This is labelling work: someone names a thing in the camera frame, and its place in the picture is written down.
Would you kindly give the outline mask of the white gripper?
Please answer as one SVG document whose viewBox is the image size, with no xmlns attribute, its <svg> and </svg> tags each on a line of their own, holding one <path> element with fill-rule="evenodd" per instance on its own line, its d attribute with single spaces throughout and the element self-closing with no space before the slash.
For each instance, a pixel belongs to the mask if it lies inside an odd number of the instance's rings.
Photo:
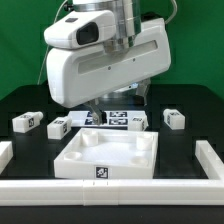
<svg viewBox="0 0 224 224">
<path fill-rule="evenodd" d="M 109 54 L 101 44 L 79 50 L 53 48 L 46 61 L 52 99 L 66 108 L 85 103 L 95 125 L 107 122 L 95 98 L 139 82 L 135 95 L 146 105 L 151 84 L 148 78 L 167 71 L 170 64 L 163 19 L 144 22 L 134 46 L 125 51 Z"/>
</svg>

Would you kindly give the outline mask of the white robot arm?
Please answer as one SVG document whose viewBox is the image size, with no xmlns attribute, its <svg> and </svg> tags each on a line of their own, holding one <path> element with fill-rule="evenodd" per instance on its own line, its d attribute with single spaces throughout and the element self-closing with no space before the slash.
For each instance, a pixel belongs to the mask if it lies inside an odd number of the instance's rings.
<svg viewBox="0 0 224 224">
<path fill-rule="evenodd" d="M 162 18 L 141 20 L 139 0 L 72 0 L 74 10 L 44 31 L 52 47 L 47 78 L 52 99 L 66 108 L 86 104 L 99 125 L 98 99 L 133 83 L 146 94 L 149 78 L 169 69 Z"/>
</svg>

